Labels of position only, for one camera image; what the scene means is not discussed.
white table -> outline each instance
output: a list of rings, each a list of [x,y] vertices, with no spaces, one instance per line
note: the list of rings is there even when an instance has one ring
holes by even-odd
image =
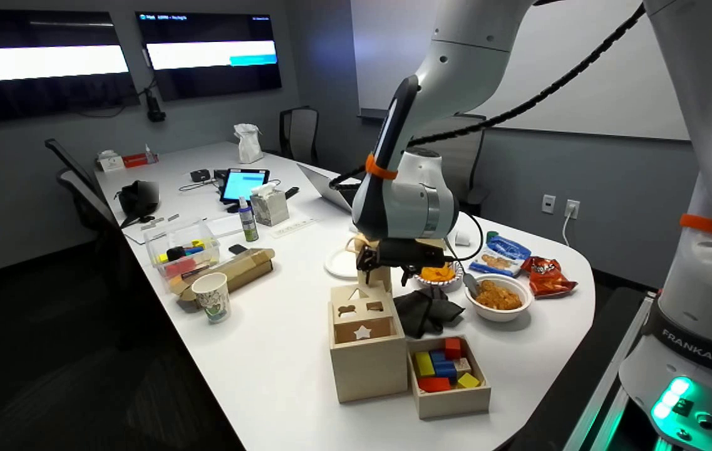
[[[190,192],[178,192],[178,186],[190,183],[188,172],[195,169],[240,166],[236,145],[216,143],[168,153],[156,165],[98,172],[97,178],[120,222],[123,214],[113,195],[134,180],[158,183],[161,206],[157,216],[218,217],[225,213],[213,186]],[[166,292],[150,265],[146,246],[128,240],[247,449],[493,449],[525,425],[592,325],[596,295],[587,259],[558,242],[479,220],[484,231],[498,231],[536,255],[558,259],[565,275],[579,283],[570,296],[536,300],[527,314],[505,324],[478,317],[462,291],[450,294],[451,301],[467,310],[461,323],[445,329],[444,335],[464,334],[470,341],[492,385],[490,413],[419,420],[410,392],[340,405],[325,314],[330,288],[348,282],[328,274],[323,263],[352,235],[350,217],[319,197],[292,160],[267,155],[252,166],[268,168],[272,178],[283,180],[283,189],[301,189],[289,201],[294,217],[278,228],[302,215],[318,223],[281,239],[273,239],[269,228],[259,225],[261,239],[252,245],[240,234],[220,240],[222,249],[241,243],[276,252],[275,271],[232,294],[232,316],[225,322],[210,324],[204,313],[188,314],[179,308],[176,296]],[[477,242],[478,231],[468,217],[462,215],[457,228]],[[473,249],[458,247],[456,251],[468,254]],[[393,272],[393,282],[395,295],[416,288],[413,281],[402,288],[399,271]]]

blue snack bag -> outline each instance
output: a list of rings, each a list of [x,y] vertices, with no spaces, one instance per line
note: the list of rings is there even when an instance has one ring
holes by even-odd
[[[487,241],[487,248],[470,263],[470,269],[481,273],[516,277],[525,259],[531,256],[527,247],[500,235]]]

wall-mounted tv screen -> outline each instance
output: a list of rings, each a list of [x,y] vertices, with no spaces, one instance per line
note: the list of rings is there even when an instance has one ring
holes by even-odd
[[[136,16],[164,100],[281,87],[268,15],[137,11]]]
[[[0,120],[138,103],[108,13],[0,9]]]

spray bottle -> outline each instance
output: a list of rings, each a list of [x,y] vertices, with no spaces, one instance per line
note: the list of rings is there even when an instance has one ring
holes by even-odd
[[[247,200],[244,199],[244,196],[239,196],[239,219],[242,220],[244,239],[247,240],[247,242],[258,240],[258,229],[255,228],[253,208],[247,205]]]

bowl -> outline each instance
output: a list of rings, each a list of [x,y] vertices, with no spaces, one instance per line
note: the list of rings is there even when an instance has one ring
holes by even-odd
[[[448,266],[450,266],[450,269],[453,269],[453,273],[455,274],[453,275],[453,279],[444,280],[442,282],[430,282],[422,279],[419,274],[414,274],[414,280],[417,280],[422,286],[438,286],[439,288],[442,288],[442,291],[453,291],[454,289],[458,289],[459,283],[464,277],[464,270],[462,269],[462,266],[456,262],[450,262],[448,263]]]
[[[520,297],[520,301],[522,302],[521,308],[515,308],[513,310],[495,310],[493,308],[488,308],[488,306],[484,306],[478,303],[478,301],[473,299],[473,296],[470,295],[470,290],[467,289],[467,287],[465,286],[464,292],[467,295],[467,299],[469,299],[470,302],[473,303],[475,312],[478,313],[478,315],[484,319],[488,319],[496,323],[505,323],[507,321],[511,321],[518,317],[522,312],[524,312],[525,309],[527,309],[531,305],[531,302],[533,302],[534,300],[534,297],[528,290],[528,287],[523,285],[518,280],[512,279],[512,277],[508,277],[501,274],[484,274],[476,277],[475,280],[476,282],[478,282],[478,285],[481,285],[482,280],[491,280],[496,285],[502,286],[503,288],[508,289],[512,293],[518,295]]]

